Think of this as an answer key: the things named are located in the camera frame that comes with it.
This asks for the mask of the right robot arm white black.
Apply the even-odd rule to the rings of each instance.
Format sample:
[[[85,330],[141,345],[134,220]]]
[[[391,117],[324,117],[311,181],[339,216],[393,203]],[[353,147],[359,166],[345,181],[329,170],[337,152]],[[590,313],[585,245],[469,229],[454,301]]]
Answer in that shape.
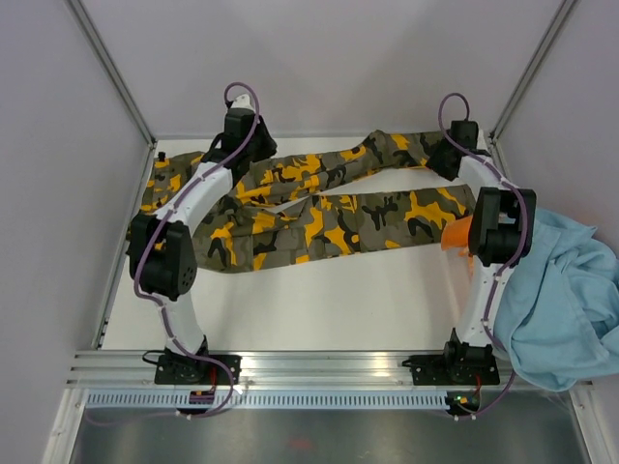
[[[471,120],[451,123],[427,166],[447,180],[470,187],[475,208],[466,233],[472,258],[468,299],[434,368],[452,385],[497,385],[494,323],[516,265],[531,249],[537,196],[518,188],[477,148],[479,127]]]

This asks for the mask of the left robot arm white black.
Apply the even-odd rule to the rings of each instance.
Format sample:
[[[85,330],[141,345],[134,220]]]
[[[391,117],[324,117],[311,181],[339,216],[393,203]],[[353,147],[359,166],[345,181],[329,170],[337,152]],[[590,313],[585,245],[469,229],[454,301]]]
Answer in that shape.
[[[198,385],[234,382],[230,368],[238,363],[209,356],[206,335],[199,327],[191,289],[197,274],[192,235],[207,213],[230,193],[255,161],[277,151],[257,111],[231,107],[223,130],[215,137],[194,173],[165,205],[152,215],[138,214],[130,224],[130,276],[137,297],[159,311],[165,347],[156,362],[158,385]]]

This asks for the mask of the camouflage trousers yellow green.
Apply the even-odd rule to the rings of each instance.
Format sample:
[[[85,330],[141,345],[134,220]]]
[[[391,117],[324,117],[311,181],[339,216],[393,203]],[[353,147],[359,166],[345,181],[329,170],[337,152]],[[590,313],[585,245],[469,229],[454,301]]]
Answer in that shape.
[[[439,243],[448,224],[473,213],[469,186],[327,191],[390,169],[422,169],[437,145],[436,133],[377,130],[349,150],[253,164],[197,227],[198,267],[237,274]]]

